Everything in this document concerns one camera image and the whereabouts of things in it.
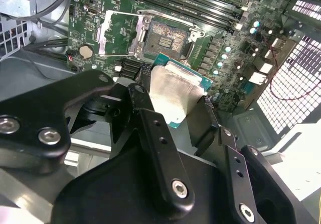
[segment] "capacitor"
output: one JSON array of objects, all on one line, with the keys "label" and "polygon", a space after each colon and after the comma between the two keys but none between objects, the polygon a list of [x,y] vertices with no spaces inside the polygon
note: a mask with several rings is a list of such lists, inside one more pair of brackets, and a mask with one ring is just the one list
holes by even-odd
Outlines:
[{"label": "capacitor", "polygon": [[254,52],[258,52],[259,48],[256,45],[252,45],[252,49],[254,50]]},{"label": "capacitor", "polygon": [[263,27],[263,30],[269,35],[271,35],[273,33],[273,30],[269,27]]},{"label": "capacitor", "polygon": [[225,52],[230,52],[232,50],[231,47],[225,47]]},{"label": "capacitor", "polygon": [[260,22],[259,22],[259,21],[255,21],[255,22],[253,23],[253,26],[254,26],[254,27],[259,27],[259,26],[260,26]]},{"label": "capacitor", "polygon": [[252,55],[252,57],[256,56],[256,52],[253,49],[250,49],[249,54]]},{"label": "capacitor", "polygon": [[251,29],[250,29],[250,33],[251,33],[251,34],[256,33],[256,29],[255,29],[254,27],[253,27],[253,28],[251,28]]}]

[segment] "screw hole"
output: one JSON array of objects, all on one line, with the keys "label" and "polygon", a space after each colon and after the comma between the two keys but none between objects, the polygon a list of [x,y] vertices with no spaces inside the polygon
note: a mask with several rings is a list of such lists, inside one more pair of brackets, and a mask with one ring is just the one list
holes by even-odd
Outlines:
[{"label": "screw hole", "polygon": [[161,126],[160,122],[158,122],[157,120],[154,121],[154,125],[156,125],[157,127]]},{"label": "screw hole", "polygon": [[117,117],[118,115],[120,114],[120,110],[118,108],[114,109],[112,112],[111,112],[111,115],[113,117]]},{"label": "screw hole", "polygon": [[165,138],[163,138],[163,137],[160,137],[159,141],[160,141],[163,145],[167,144],[167,140],[166,140]]},{"label": "screw hole", "polygon": [[141,92],[141,93],[144,93],[145,92],[145,89],[143,89],[141,86],[139,85],[135,85],[135,89],[138,91],[138,92]]},{"label": "screw hole", "polygon": [[244,175],[242,174],[242,172],[240,172],[239,170],[237,170],[236,173],[237,173],[241,178],[244,177]]},{"label": "screw hole", "polygon": [[101,75],[101,76],[99,77],[99,79],[100,79],[101,81],[103,81],[103,82],[109,82],[109,81],[108,81],[108,78],[105,77],[105,76],[103,76],[103,75]]}]

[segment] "black plastic mount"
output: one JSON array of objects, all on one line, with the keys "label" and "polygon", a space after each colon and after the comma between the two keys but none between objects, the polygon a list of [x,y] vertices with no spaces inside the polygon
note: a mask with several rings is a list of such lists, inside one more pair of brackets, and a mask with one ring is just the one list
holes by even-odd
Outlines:
[{"label": "black plastic mount", "polygon": [[[177,151],[145,87],[95,70],[0,102],[4,117],[19,128],[0,134],[0,166],[37,174],[62,165],[70,134],[110,123],[111,159],[67,184],[52,224],[315,223],[258,150],[237,151],[204,98],[187,119],[197,154],[213,164]],[[47,128],[56,144],[40,141]]]}]

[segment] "perforated metal panel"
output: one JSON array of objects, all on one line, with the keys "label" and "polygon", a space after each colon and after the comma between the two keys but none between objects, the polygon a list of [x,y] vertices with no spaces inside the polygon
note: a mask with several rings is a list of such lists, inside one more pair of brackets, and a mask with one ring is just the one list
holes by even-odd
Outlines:
[{"label": "perforated metal panel", "polygon": [[321,103],[321,43],[304,36],[273,79],[272,90],[279,98],[296,98],[284,101],[274,97],[267,87],[257,103],[277,134],[285,127],[290,129],[303,120]]},{"label": "perforated metal panel", "polygon": [[30,22],[7,20],[0,17],[0,61],[29,44]]},{"label": "perforated metal panel", "polygon": [[321,21],[321,6],[317,4],[297,0],[292,10]]}]

